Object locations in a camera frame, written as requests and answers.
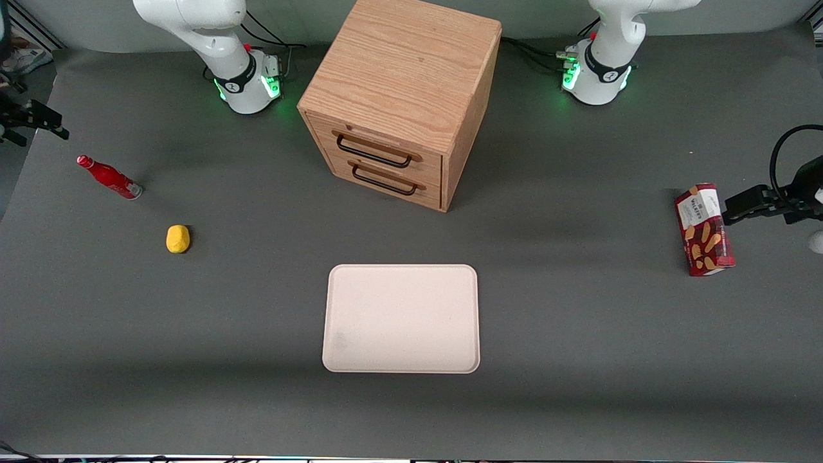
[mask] shoe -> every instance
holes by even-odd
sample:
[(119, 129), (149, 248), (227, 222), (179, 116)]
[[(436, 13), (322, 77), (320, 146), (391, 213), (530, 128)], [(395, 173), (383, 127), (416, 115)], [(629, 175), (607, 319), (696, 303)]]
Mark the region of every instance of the shoe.
[(15, 75), (28, 74), (35, 69), (52, 62), (51, 56), (41, 49), (15, 49), (0, 68)]

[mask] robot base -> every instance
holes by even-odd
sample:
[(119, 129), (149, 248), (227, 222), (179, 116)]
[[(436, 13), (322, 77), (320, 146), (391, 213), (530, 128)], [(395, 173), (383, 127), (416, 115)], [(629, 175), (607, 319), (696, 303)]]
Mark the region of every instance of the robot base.
[(625, 88), (631, 73), (631, 66), (623, 76), (617, 76), (614, 82), (600, 82), (597, 73), (586, 64), (585, 59), (582, 59), (584, 51), (591, 43), (590, 39), (585, 39), (566, 47), (567, 54), (581, 58), (575, 58), (571, 62), (571, 68), (563, 74), (562, 87), (563, 90), (571, 93), (574, 98), (581, 102), (587, 105), (600, 106), (610, 103)]
[(215, 80), (220, 98), (236, 113), (251, 115), (262, 111), (269, 103), (280, 97), (280, 66), (277, 56), (269, 56), (260, 50), (249, 52), (255, 60), (255, 74), (239, 93), (231, 93)]

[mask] red bottle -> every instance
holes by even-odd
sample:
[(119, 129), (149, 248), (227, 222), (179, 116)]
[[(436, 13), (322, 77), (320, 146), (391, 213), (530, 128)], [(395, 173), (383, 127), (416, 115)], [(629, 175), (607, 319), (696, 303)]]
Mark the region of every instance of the red bottle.
[(123, 196), (125, 199), (136, 199), (143, 193), (143, 187), (134, 183), (134, 180), (121, 174), (117, 169), (108, 164), (95, 162), (95, 160), (85, 154), (77, 158), (77, 164), (80, 167), (86, 168), (95, 180), (109, 187), (109, 189), (116, 191), (117, 194)]

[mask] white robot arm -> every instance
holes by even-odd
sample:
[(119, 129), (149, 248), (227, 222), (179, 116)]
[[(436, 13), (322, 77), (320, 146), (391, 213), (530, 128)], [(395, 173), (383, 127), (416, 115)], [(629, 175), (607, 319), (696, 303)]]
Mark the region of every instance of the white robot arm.
[(246, 16), (245, 0), (133, 1), (144, 21), (176, 35), (200, 55), (232, 110), (256, 113), (280, 96), (277, 57), (247, 51), (228, 30)]
[(597, 38), (583, 39), (558, 53), (567, 59), (563, 89), (588, 105), (605, 105), (625, 88), (631, 59), (646, 37), (641, 14), (676, 12), (700, 0), (588, 0), (600, 15)]

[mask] bottle cap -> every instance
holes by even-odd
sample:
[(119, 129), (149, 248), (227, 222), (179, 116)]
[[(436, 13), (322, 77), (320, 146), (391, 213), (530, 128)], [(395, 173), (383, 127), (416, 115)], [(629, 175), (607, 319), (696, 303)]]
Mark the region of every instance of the bottle cap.
[(92, 160), (90, 157), (86, 156), (85, 154), (81, 154), (80, 156), (77, 157), (77, 164), (80, 167), (85, 167), (86, 169), (88, 169), (89, 167), (94, 165), (94, 163), (95, 163), (94, 160)]

